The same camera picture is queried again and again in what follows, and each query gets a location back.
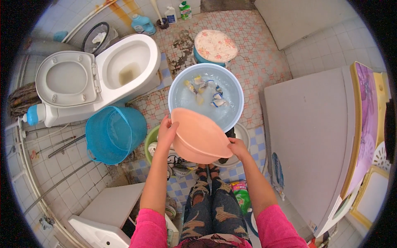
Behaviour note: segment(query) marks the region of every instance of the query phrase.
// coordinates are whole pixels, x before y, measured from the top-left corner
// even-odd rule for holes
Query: floral cushion
[[[202,30],[195,38],[195,48],[206,60],[226,63],[237,56],[237,46],[234,41],[218,30]]]

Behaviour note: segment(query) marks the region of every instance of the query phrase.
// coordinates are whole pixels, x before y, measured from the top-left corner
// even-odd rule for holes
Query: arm
[[[229,138],[228,147],[243,163],[248,193],[262,247],[307,247],[277,204],[272,186],[259,171],[242,140]]]
[[[166,211],[167,158],[178,126],[178,122],[171,126],[168,115],[161,121],[156,152],[141,196],[141,209],[149,208],[163,216]]]
[[[245,147],[244,142],[237,138],[229,138],[229,140],[232,142],[232,144],[229,144],[229,148],[243,163],[245,178],[249,187],[249,198],[251,199],[254,217],[257,219],[263,210],[277,204],[276,196],[272,186],[259,171],[254,158]]]
[[[157,148],[143,187],[137,225],[131,237],[130,248],[167,247],[167,228],[164,217],[167,194],[167,158],[178,126],[178,122],[171,126],[168,115],[160,124]]]

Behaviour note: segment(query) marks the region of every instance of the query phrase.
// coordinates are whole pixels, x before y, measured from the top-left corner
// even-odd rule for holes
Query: ripped jeans
[[[202,201],[193,206],[196,195],[202,195]],[[227,233],[250,242],[247,225],[240,206],[229,184],[219,177],[212,180],[212,194],[205,176],[190,190],[185,206],[183,229],[179,242],[196,239],[213,233]]]

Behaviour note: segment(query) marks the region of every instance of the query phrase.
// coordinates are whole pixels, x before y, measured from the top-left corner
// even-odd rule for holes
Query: blue bottle
[[[135,14],[132,16],[131,26],[135,29],[138,34],[154,35],[156,28],[150,19],[146,16],[140,16]]]

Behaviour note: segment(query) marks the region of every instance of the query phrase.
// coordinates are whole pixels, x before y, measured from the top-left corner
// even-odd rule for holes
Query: foot
[[[210,168],[210,176],[211,176],[211,180],[215,177],[219,177],[219,168],[213,164],[209,165]]]
[[[198,169],[196,171],[196,174],[200,177],[200,176],[205,176],[206,178],[208,177],[207,175],[207,165],[199,163],[198,165]]]

